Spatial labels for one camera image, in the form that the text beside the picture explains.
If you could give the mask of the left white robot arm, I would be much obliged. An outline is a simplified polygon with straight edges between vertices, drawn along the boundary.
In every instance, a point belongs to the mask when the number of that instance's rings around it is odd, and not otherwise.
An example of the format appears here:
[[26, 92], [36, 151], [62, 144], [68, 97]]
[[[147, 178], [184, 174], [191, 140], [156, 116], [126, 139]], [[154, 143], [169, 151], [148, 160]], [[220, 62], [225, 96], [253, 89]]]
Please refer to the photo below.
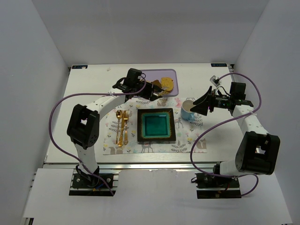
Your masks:
[[166, 90], [154, 82], [145, 81], [146, 74], [131, 68], [127, 76], [119, 79], [107, 96], [87, 104], [77, 104], [72, 111], [67, 135], [75, 145], [80, 159], [76, 171], [86, 180], [92, 181], [94, 174], [99, 175], [95, 158], [94, 144], [99, 137], [100, 120], [117, 106], [134, 96], [154, 101], [161, 98]]

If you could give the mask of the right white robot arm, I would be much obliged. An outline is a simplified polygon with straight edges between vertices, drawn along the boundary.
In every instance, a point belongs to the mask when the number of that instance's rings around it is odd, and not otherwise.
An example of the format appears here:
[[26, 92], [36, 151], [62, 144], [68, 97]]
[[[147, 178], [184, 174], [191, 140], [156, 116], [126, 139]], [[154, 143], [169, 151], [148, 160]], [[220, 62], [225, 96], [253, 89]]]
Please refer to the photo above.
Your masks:
[[193, 102], [191, 111], [206, 116], [215, 108], [227, 109], [243, 133], [235, 159], [219, 162], [213, 172], [223, 176], [242, 174], [271, 175], [275, 170], [280, 139], [261, 125], [251, 101], [246, 100], [246, 84], [232, 82], [229, 96], [212, 89]]

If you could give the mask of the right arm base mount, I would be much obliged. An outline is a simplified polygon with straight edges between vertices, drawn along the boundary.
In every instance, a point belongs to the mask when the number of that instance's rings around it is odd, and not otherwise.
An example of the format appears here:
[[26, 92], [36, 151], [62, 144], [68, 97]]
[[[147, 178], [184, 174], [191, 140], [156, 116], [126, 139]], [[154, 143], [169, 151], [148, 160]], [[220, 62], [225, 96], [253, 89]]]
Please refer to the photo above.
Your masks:
[[196, 184], [198, 199], [237, 199], [241, 198], [237, 178], [223, 178], [204, 173], [196, 173], [191, 179]]

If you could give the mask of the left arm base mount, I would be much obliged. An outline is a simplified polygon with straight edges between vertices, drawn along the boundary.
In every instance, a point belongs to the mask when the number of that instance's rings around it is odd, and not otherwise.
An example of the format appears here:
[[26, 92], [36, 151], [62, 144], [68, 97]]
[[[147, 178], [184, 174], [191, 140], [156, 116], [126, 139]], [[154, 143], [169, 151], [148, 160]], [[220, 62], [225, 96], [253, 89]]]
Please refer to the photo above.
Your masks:
[[[106, 181], [109, 188], [115, 194], [118, 186], [119, 173], [100, 170], [99, 175]], [[102, 180], [93, 177], [92, 181], [89, 181], [81, 176], [75, 169], [73, 170], [68, 194], [69, 196], [113, 196]]]

